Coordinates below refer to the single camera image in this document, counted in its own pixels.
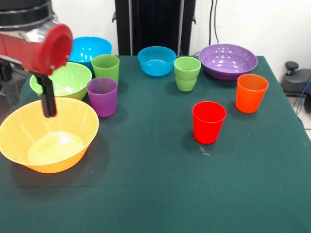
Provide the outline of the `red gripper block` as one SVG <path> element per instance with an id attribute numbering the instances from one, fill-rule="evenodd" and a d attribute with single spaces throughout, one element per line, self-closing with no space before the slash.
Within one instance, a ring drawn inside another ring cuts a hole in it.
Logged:
<path id="1" fill-rule="evenodd" d="M 46 118 L 57 114 L 51 75 L 64 66 L 72 50 L 73 36 L 70 28 L 61 23 L 44 23 L 38 28 L 0 33 L 0 82 L 10 105 L 19 102 L 19 91 L 12 77 L 10 62 L 36 74 L 42 87 L 41 103 Z"/>

